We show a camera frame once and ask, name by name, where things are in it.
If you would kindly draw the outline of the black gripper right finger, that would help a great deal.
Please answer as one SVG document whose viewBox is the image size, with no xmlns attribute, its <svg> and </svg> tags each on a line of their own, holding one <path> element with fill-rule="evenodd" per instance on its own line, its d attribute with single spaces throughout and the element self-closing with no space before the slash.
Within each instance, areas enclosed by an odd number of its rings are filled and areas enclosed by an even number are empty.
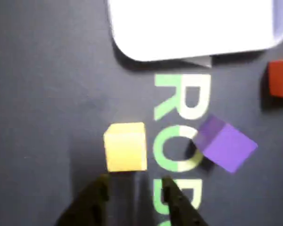
<svg viewBox="0 0 283 226">
<path fill-rule="evenodd" d="M 162 190 L 163 201 L 168 205 L 172 226 L 207 225 L 171 177 L 162 178 Z"/>
</svg>

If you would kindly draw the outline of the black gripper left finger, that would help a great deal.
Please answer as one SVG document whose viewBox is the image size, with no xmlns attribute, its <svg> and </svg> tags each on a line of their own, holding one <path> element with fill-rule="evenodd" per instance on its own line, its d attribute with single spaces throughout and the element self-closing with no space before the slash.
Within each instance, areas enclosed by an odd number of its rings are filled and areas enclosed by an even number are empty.
<svg viewBox="0 0 283 226">
<path fill-rule="evenodd" d="M 105 226 L 109 176 L 102 174 L 84 188 L 57 220 L 57 226 Z"/>
</svg>

